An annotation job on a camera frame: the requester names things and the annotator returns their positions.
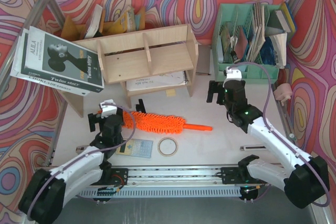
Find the beige and blue calculator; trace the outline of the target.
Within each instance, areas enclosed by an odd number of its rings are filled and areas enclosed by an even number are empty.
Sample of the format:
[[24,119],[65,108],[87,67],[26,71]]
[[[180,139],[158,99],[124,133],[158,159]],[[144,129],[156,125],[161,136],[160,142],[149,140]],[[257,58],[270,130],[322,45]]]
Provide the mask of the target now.
[[153,141],[130,139],[116,150],[117,155],[151,158]]

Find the clear tape roll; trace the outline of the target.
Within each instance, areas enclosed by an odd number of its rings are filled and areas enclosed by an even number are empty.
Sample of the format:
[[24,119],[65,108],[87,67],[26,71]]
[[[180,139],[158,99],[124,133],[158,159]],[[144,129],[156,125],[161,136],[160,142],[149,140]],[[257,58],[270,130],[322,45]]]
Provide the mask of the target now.
[[178,143],[171,137],[162,138],[158,142],[158,152],[164,157],[170,157],[175,155],[178,150]]

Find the white Chokladfabriken book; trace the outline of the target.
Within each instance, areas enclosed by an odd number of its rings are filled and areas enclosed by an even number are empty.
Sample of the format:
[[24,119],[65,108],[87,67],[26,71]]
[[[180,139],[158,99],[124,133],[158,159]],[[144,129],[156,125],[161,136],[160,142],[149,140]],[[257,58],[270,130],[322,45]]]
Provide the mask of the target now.
[[57,81],[46,80],[40,77],[33,77],[27,74],[23,74],[21,71],[23,55],[24,55],[24,39],[22,38],[22,36],[19,36],[18,42],[16,44],[15,55],[13,59],[12,68],[10,71],[10,76],[16,77],[19,79],[24,79],[27,81],[31,81],[31,82],[41,84],[47,87],[55,88],[63,92],[73,93],[73,94],[80,95],[80,96],[86,96],[90,93],[90,91],[68,86],[66,84],[62,84]]

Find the spiral notebook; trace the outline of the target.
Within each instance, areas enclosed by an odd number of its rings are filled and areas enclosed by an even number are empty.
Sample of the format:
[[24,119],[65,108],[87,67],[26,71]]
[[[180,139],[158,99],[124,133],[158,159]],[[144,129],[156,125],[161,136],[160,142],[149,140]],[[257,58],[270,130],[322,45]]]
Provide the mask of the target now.
[[126,82],[128,91],[146,90],[152,88],[165,88],[171,86],[183,86],[188,84],[186,71],[172,72],[158,76],[145,77]]

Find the Twins story book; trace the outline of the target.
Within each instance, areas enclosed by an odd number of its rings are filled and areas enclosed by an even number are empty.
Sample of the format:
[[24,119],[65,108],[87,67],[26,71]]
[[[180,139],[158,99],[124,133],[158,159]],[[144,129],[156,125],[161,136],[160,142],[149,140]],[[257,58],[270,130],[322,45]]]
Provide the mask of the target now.
[[31,26],[22,32],[21,73],[99,93],[104,80],[96,52]]

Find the mint green desk organizer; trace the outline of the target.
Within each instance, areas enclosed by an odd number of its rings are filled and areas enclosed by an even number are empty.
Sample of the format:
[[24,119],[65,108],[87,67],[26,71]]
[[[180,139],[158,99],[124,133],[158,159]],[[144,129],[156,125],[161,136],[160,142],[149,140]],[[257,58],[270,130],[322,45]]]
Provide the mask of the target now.
[[[268,5],[264,7],[264,24],[266,25],[270,16],[270,12],[279,9],[280,5]],[[233,64],[233,59],[230,55],[230,47],[224,52],[224,42],[222,43],[222,31],[229,31],[232,36],[239,35],[241,28],[244,30],[246,39],[251,33],[254,20],[254,5],[253,4],[220,4],[217,18],[215,22],[215,28],[212,38],[212,55],[215,81],[223,82],[226,79],[224,70]],[[249,52],[249,42],[246,45],[244,56],[240,57],[240,53],[237,52],[237,57],[242,58],[242,61],[246,61],[247,53]],[[275,83],[278,79],[279,68],[274,65],[267,65],[264,63],[258,54],[255,58],[255,63],[263,66],[270,75],[271,83]],[[244,65],[239,69],[242,72],[242,77],[247,83],[251,84],[267,84],[268,79],[265,72],[257,66]]]

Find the black binder clip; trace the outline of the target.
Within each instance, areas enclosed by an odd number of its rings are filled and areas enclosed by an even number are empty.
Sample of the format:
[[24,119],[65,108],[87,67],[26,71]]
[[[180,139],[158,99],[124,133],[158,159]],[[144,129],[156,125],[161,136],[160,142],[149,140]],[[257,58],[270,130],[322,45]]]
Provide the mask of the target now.
[[142,99],[138,99],[138,103],[135,105],[137,112],[146,113],[146,109]]

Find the wooden bookshelf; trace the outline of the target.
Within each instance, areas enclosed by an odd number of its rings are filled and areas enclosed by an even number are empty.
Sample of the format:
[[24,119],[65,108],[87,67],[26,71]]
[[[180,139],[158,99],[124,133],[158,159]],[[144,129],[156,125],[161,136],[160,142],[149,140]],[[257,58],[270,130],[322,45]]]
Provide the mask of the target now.
[[77,40],[75,43],[98,53],[105,83],[121,85],[128,107],[132,96],[160,91],[160,88],[128,91],[129,80],[186,71],[186,87],[189,95],[193,94],[198,43],[190,24]]

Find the black marker pen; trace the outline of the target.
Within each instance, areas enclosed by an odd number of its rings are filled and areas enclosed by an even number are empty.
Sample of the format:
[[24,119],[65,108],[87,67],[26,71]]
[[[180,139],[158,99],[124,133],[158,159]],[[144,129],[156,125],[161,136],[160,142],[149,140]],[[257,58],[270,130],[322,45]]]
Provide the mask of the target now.
[[243,145],[239,149],[241,151],[264,151],[266,147],[264,145]]

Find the yellow file rack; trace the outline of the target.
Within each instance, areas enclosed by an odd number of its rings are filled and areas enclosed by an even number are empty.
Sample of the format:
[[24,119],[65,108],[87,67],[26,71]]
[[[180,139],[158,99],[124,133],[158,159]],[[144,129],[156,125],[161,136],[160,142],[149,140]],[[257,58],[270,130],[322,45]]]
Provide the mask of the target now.
[[[102,33],[103,36],[111,35],[113,21],[103,22],[103,18],[105,17],[105,11],[102,13],[101,17],[101,27],[99,32]],[[145,29],[145,7],[141,7],[139,11],[135,14],[135,30],[144,30]],[[76,41],[80,40],[80,34],[84,30],[85,24],[75,24],[70,16],[66,17],[63,30],[61,32],[61,38]]]

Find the pink piggy figurine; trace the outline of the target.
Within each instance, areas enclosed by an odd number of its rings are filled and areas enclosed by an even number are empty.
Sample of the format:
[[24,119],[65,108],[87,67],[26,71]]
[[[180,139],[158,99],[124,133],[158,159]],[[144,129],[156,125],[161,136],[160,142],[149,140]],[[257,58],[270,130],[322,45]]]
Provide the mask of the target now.
[[284,106],[287,100],[290,100],[292,96],[292,88],[289,83],[283,83],[279,85],[274,91],[274,97],[277,101],[280,101]]

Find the yellow sticky note pad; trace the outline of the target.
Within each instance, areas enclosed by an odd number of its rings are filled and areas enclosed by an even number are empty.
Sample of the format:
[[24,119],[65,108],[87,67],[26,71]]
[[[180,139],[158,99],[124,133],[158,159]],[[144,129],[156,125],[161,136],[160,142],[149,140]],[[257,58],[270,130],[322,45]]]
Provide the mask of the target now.
[[165,90],[166,92],[166,96],[167,97],[174,97],[176,96],[176,90],[175,89],[168,89],[168,90]]

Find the orange microfiber duster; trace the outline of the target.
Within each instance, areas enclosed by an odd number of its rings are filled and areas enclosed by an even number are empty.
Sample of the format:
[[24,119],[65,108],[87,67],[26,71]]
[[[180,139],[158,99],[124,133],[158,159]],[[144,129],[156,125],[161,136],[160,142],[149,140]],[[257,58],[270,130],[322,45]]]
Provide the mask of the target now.
[[211,126],[188,124],[186,119],[174,115],[159,115],[154,113],[143,113],[131,111],[130,113],[122,111],[123,127],[133,128],[133,120],[138,130],[157,134],[181,134],[184,129],[197,131],[212,131]]

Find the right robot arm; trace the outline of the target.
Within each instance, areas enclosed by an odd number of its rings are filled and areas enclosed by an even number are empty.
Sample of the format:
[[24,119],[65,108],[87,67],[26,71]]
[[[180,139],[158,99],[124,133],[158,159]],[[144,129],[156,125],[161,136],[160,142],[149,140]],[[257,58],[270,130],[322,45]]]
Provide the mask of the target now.
[[328,206],[331,196],[326,161],[321,156],[312,157],[274,128],[264,112],[248,103],[245,84],[243,80],[212,80],[208,85],[206,101],[211,103],[213,95],[217,94],[216,102],[225,106],[228,121],[259,139],[278,158],[281,166],[250,155],[238,162],[241,179],[256,179],[271,184],[281,189],[290,202],[301,209],[316,204],[322,196],[327,197],[326,202],[318,205]]

